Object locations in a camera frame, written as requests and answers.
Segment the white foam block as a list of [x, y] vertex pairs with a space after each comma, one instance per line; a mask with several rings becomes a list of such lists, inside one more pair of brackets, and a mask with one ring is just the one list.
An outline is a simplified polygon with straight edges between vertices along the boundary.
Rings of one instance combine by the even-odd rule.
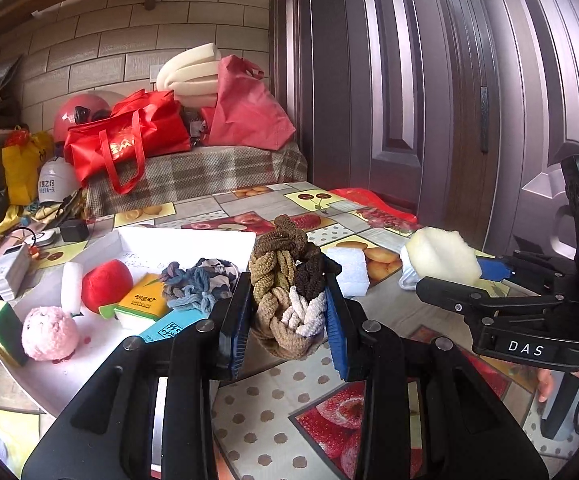
[[62, 310], [76, 316], [82, 307], [83, 266], [76, 262], [66, 262], [62, 267], [62, 287], [60, 288], [60, 305]]

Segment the red plush apple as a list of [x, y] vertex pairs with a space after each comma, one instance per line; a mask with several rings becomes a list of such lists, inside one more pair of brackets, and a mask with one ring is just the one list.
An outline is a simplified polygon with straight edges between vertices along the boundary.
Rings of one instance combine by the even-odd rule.
[[82, 302], [105, 320], [114, 316], [114, 306], [133, 288], [130, 270], [118, 259], [96, 266], [82, 281]]

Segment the teal tissue pack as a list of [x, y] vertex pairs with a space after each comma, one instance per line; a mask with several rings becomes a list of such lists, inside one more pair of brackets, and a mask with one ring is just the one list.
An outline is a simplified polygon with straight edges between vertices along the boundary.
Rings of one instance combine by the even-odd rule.
[[172, 310], [156, 323], [152, 324], [152, 326], [148, 327], [147, 330], [140, 333], [140, 338], [148, 344], [150, 342], [174, 338], [188, 326], [194, 325], [198, 321], [205, 320], [206, 318], [208, 318], [208, 315], [197, 309]]

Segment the white wireless charger pad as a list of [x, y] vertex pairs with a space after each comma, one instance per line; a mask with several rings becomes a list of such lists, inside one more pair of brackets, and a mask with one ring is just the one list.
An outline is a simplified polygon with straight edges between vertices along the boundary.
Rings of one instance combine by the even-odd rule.
[[58, 231], [55, 229], [45, 230], [33, 235], [29, 235], [24, 242], [30, 246], [46, 247], [57, 240]]

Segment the yellow gift bag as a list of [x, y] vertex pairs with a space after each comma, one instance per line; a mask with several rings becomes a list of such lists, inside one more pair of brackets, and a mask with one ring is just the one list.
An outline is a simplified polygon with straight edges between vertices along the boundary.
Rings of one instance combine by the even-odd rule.
[[42, 166], [54, 154], [54, 139], [47, 131], [30, 133], [16, 128], [1, 150], [9, 203], [28, 206], [38, 197]]

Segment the black charger block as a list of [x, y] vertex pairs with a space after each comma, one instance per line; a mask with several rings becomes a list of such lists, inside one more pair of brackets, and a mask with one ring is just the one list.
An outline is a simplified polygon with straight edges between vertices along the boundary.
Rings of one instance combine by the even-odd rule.
[[88, 225], [82, 219], [68, 219], [59, 226], [60, 236], [66, 243], [80, 243], [90, 236]]

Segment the fruit pattern tablecloth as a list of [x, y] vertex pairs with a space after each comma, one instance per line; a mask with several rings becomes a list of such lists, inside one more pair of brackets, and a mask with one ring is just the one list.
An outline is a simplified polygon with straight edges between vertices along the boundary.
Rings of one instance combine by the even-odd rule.
[[[274, 184], [182, 200], [144, 223], [158, 228], [234, 229], [288, 214], [304, 226], [314, 244], [329, 248], [360, 244], [399, 252], [408, 241], [404, 226], [386, 228], [350, 200], [334, 202], [310, 183]], [[362, 298], [369, 313], [404, 336], [430, 341], [446, 335], [469, 348], [468, 330], [450, 313], [425, 306], [399, 286], [398, 272], [374, 281]], [[579, 436], [563, 429], [556, 439], [544, 437], [540, 424], [547, 408], [537, 399], [536, 374], [528, 367], [491, 358], [474, 365], [517, 419], [547, 469], [559, 471], [579, 448]], [[349, 430], [320, 432], [315, 424], [329, 399], [352, 402], [352, 389], [336, 373], [329, 349], [302, 361], [283, 362], [256, 341], [233, 386], [216, 395], [218, 469], [223, 478], [335, 479], [346, 477], [352, 452], [337, 458], [326, 443], [347, 443]], [[0, 362], [0, 458], [19, 470], [53, 423]]]

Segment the pink helmet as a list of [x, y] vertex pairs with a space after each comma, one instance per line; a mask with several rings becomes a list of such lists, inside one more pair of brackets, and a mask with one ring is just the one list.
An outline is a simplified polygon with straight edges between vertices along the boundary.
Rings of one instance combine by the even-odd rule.
[[96, 93], [84, 92], [68, 99], [54, 117], [53, 136], [57, 143], [65, 142], [68, 130], [76, 125], [95, 122], [109, 116], [111, 108]]

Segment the plaid covered bench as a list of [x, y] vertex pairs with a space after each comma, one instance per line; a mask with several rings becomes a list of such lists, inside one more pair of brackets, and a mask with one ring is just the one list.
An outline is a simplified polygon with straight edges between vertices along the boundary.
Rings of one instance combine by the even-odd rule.
[[308, 163], [294, 142], [278, 151], [246, 146], [206, 146], [151, 157], [129, 194], [114, 192], [105, 172], [88, 181], [85, 212], [91, 218], [182, 202], [204, 195], [306, 180]]

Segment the white helmet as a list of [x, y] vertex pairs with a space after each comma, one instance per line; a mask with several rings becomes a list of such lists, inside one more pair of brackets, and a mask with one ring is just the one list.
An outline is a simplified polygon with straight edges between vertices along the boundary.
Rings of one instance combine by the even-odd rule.
[[38, 181], [40, 204], [61, 203], [79, 190], [76, 171], [63, 157], [55, 157], [42, 166]]

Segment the white power bank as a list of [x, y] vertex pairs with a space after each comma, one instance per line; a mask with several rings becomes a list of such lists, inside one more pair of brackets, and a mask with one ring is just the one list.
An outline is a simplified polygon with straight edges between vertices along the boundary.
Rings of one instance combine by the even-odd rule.
[[31, 262], [27, 244], [9, 247], [0, 258], [0, 297], [5, 301], [16, 298]]

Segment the yellow green sponge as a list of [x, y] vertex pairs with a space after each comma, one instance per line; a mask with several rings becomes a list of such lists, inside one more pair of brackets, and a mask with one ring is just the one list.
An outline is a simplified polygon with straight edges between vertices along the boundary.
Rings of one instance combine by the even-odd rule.
[[11, 366], [22, 367], [28, 356], [21, 344], [22, 322], [12, 306], [0, 300], [0, 352]]

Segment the cream yellow sponge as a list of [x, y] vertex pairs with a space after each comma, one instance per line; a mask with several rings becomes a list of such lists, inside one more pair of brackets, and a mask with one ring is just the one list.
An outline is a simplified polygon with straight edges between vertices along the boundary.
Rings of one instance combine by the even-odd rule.
[[472, 286], [481, 278], [474, 249], [457, 231], [426, 228], [416, 231], [405, 245], [413, 270], [420, 278]]

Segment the braided brown rope knot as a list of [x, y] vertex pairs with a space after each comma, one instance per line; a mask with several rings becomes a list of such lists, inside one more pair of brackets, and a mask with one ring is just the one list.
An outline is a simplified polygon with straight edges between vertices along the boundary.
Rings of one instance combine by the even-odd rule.
[[254, 298], [252, 332], [268, 353], [300, 360], [325, 337], [326, 287], [341, 266], [308, 240], [286, 214], [260, 235], [249, 259]]

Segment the pink fluffy plush toy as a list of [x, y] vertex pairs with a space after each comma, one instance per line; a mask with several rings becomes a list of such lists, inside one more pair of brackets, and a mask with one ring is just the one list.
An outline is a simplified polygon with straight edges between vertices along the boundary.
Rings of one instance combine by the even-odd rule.
[[21, 344], [35, 361], [61, 361], [78, 348], [80, 333], [70, 314], [60, 307], [36, 307], [24, 319]]

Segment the cream foam sheets stack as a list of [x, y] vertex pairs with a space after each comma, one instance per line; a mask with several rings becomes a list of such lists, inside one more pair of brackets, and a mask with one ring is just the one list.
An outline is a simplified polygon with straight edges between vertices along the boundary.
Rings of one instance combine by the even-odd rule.
[[183, 107], [214, 107], [222, 55], [213, 42], [170, 58], [156, 76], [156, 90], [172, 92]]

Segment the dark purple door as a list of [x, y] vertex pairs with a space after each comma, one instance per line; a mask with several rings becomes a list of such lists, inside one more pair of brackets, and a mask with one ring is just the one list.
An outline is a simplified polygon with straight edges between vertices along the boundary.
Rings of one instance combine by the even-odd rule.
[[579, 0], [271, 0], [270, 25], [309, 181], [489, 254], [574, 253]]

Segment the white cardboard box tray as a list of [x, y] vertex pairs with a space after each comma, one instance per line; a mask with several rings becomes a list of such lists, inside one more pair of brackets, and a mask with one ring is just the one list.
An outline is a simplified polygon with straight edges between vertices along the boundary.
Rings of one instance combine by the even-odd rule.
[[164, 321], [167, 266], [206, 260], [245, 272], [246, 231], [127, 226], [47, 272], [13, 304], [0, 302], [0, 362], [30, 398], [58, 415], [128, 336]]

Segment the red plastic bag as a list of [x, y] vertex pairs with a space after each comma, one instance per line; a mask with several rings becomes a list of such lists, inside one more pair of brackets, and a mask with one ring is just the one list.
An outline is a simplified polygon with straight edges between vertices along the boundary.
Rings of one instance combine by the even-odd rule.
[[216, 105], [200, 110], [207, 125], [202, 144], [278, 151], [294, 137], [295, 126], [263, 78], [263, 70], [246, 58], [221, 58]]

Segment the red tote bag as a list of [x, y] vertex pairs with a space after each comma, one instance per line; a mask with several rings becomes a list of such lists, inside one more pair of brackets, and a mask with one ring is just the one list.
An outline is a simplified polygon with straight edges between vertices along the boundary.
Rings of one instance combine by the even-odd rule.
[[192, 149], [181, 112], [171, 91], [134, 92], [107, 118], [71, 127], [65, 159], [83, 186], [90, 177], [106, 172], [114, 192], [126, 195], [143, 178], [149, 157]]

